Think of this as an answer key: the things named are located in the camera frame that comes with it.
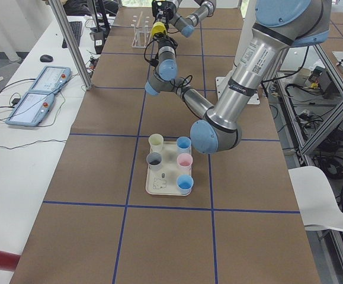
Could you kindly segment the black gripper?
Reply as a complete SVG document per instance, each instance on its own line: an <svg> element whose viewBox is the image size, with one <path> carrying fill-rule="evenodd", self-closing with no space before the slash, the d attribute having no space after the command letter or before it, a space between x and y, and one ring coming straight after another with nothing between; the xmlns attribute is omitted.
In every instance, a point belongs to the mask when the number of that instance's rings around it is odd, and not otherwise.
<svg viewBox="0 0 343 284"><path fill-rule="evenodd" d="M155 22L169 23L176 13L176 5L172 1L152 1L152 15Z"/></svg>

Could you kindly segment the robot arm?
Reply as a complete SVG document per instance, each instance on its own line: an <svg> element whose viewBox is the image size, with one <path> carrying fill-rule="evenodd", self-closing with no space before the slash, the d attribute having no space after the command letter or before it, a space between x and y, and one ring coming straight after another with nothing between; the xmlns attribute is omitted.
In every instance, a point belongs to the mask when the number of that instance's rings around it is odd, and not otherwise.
<svg viewBox="0 0 343 284"><path fill-rule="evenodd" d="M172 26L188 38L202 20L213 16L216 9L216 1L195 1L199 7L187 17L183 17L178 12L181 2L152 1L152 15L155 19L151 30L152 37L167 35L169 27Z"/></svg>
<svg viewBox="0 0 343 284"><path fill-rule="evenodd" d="M237 120L282 49L323 43L329 35L330 1L257 1L252 39L212 105L185 78L177 76L175 50L164 31L156 33L158 60L145 84L148 94L174 92L199 120L190 130L200 153L230 150L241 141Z"/></svg>

